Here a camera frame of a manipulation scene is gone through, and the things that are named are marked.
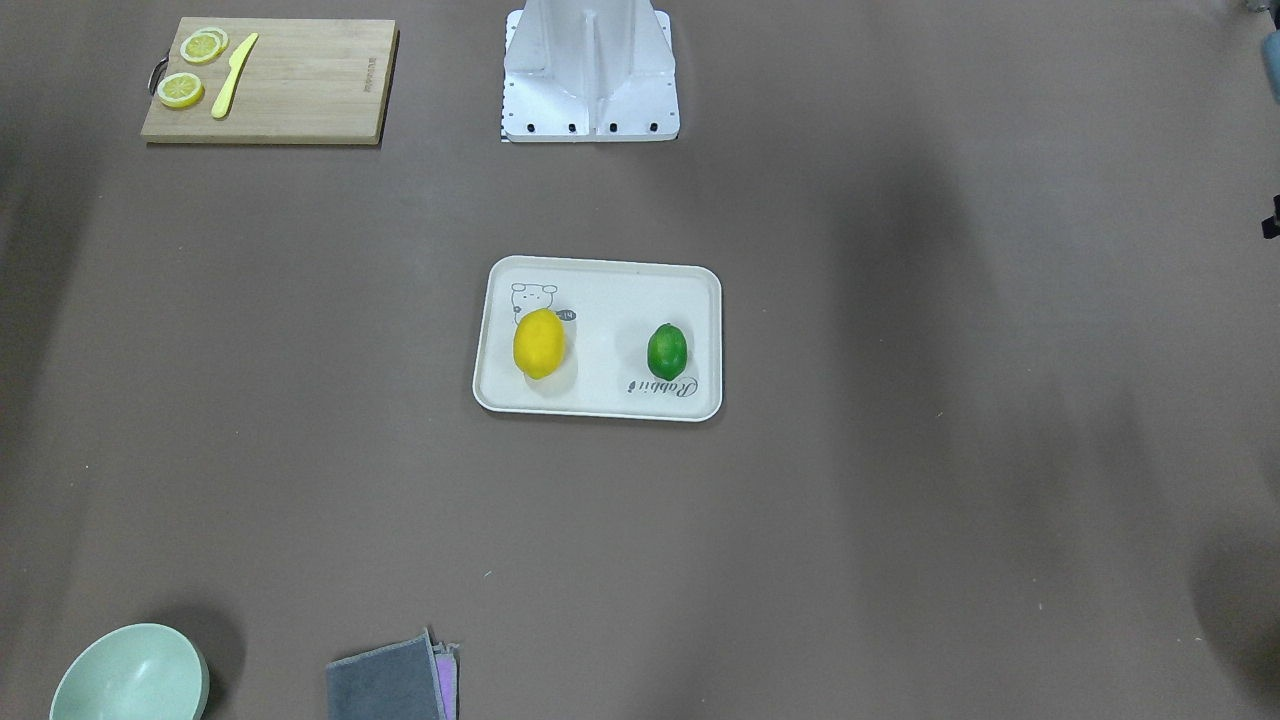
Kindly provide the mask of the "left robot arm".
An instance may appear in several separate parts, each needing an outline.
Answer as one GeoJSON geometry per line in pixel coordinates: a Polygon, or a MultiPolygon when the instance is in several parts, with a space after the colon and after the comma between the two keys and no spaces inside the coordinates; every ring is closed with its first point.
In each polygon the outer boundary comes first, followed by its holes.
{"type": "Polygon", "coordinates": [[[1280,31],[1267,35],[1260,45],[1263,72],[1272,100],[1280,104],[1280,31]]]}

